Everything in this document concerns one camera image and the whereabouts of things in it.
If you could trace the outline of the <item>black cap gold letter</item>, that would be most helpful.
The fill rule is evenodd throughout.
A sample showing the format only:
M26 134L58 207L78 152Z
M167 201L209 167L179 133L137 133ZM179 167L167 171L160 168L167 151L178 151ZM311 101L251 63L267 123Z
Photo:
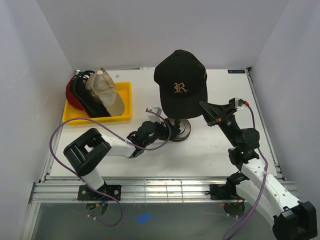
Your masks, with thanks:
M189 51L178 49L159 63L153 79L159 86L161 108L171 119L202 115L200 102L208 101L207 71Z

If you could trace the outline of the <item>beige cap black letter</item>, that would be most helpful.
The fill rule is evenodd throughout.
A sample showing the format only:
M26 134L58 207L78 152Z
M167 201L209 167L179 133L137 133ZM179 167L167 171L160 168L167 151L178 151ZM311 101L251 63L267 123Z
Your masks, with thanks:
M96 70L86 81L86 90L95 101L101 103L111 117L121 116L125 105L115 83L104 68Z

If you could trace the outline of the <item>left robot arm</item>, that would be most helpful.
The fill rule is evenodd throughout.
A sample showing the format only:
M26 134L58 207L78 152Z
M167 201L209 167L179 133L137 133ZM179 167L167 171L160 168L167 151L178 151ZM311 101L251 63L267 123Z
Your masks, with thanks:
M180 132L180 128L172 125L168 119L161 122L150 120L143 122L136 131L127 136L125 141L103 135L96 128L90 128L67 145L63 154L76 175L89 185L88 193L95 200L100 200L106 195L106 183L97 166L104 157L136 158L155 141L172 140Z

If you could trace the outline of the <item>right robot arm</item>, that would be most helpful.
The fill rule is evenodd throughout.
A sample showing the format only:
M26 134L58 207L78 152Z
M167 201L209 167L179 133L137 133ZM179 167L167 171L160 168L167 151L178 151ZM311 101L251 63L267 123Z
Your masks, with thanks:
M271 225L278 240L311 240L318 235L316 208L291 194L271 173L260 150L260 133L255 127L240 128L235 112L250 104L233 98L228 104L200 102L203 117L209 127L219 126L232 145L228 149L230 162L238 171L219 188L220 194L232 199L242 198L251 209L240 217L223 235L232 239L258 211Z

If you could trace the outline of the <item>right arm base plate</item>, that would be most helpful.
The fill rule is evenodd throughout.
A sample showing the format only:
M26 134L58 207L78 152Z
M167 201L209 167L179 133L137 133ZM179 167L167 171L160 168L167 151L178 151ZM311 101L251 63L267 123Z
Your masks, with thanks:
M211 200L236 200L239 196L235 186L228 184L210 184L209 193Z

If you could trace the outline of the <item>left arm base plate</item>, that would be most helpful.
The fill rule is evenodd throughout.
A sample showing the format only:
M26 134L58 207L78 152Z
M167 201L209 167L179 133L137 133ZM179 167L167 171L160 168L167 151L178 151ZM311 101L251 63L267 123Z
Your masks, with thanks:
M97 191L102 192L104 194L110 195L118 201L121 200L121 185L108 185L104 184ZM78 201L104 201L111 200L109 197L96 193L95 191L89 189L86 185L81 185L78 189L77 194Z

